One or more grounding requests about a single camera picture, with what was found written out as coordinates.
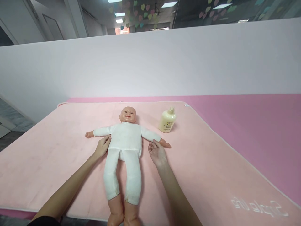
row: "pink table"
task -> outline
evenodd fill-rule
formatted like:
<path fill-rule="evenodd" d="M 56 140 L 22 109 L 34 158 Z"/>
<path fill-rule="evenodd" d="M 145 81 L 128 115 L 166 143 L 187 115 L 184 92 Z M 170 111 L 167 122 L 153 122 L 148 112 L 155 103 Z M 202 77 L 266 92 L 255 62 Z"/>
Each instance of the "pink table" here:
<path fill-rule="evenodd" d="M 67 102 L 184 101 L 284 195 L 301 205 L 301 94 L 70 98 Z M 30 219 L 34 213 L 1 210 Z"/>

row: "forearm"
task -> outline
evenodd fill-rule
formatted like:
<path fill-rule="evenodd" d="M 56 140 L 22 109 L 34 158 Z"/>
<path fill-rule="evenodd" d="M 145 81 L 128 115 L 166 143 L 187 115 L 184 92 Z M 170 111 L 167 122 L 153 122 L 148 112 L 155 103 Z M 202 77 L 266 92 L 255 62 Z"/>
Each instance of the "forearm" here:
<path fill-rule="evenodd" d="M 85 177 L 91 171 L 97 160 L 98 158 L 94 155 L 89 157 L 88 160 L 50 197 L 32 220 L 45 215 L 59 219 L 71 203 Z"/>
<path fill-rule="evenodd" d="M 201 226 L 202 224 L 198 216 L 185 197 L 169 164 L 160 166 L 158 173 L 167 193 L 175 224 Z"/>

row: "baby doll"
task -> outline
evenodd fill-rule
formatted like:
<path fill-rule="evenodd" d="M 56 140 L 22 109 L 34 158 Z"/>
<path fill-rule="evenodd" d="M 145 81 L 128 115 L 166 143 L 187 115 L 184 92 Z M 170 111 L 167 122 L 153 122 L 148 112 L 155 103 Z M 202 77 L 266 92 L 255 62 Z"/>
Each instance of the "baby doll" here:
<path fill-rule="evenodd" d="M 121 121 L 120 124 L 87 132 L 86 137 L 112 135 L 103 175 L 108 205 L 111 210 L 108 225 L 119 225 L 122 221 L 124 221 L 124 225 L 140 225 L 137 205 L 141 193 L 139 164 L 142 149 L 141 137 L 149 141 L 155 139 L 165 148 L 170 148 L 171 146 L 158 134 L 135 124 L 136 110 L 134 108 L 125 107 L 121 111 L 119 119 Z M 116 177 L 118 159 L 126 164 L 125 214 L 123 214 L 119 184 Z"/>

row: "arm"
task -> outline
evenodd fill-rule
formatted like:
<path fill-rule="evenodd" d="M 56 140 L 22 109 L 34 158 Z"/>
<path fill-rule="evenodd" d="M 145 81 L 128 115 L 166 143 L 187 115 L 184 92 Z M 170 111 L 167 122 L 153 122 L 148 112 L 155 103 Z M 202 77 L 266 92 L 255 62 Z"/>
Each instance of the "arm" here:
<path fill-rule="evenodd" d="M 115 126 L 103 127 L 90 132 L 86 132 L 86 138 L 111 135 L 114 127 Z"/>
<path fill-rule="evenodd" d="M 175 224 L 202 226 L 168 164 L 164 148 L 155 140 L 154 143 L 149 143 L 148 150 L 167 193 Z"/>
<path fill-rule="evenodd" d="M 152 141 L 155 140 L 157 142 L 159 142 L 163 147 L 165 148 L 171 148 L 171 145 L 169 143 L 167 143 L 164 139 L 162 139 L 158 134 L 156 134 L 155 132 L 148 130 L 144 127 L 141 127 L 142 130 L 142 134 L 141 136 L 143 138 L 145 138 L 148 141 Z"/>
<path fill-rule="evenodd" d="M 32 219 L 50 216 L 59 219 L 70 205 L 76 192 L 95 163 L 106 153 L 111 142 L 110 136 L 99 140 L 96 150 L 88 160 L 49 198 Z"/>

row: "white partition wall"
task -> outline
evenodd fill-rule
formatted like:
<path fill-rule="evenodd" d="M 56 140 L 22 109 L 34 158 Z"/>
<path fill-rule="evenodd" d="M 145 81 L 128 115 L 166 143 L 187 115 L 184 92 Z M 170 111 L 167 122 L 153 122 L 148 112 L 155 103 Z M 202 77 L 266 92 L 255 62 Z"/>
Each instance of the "white partition wall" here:
<path fill-rule="evenodd" d="M 69 97 L 301 93 L 301 18 L 0 47 L 0 97 L 34 122 Z"/>

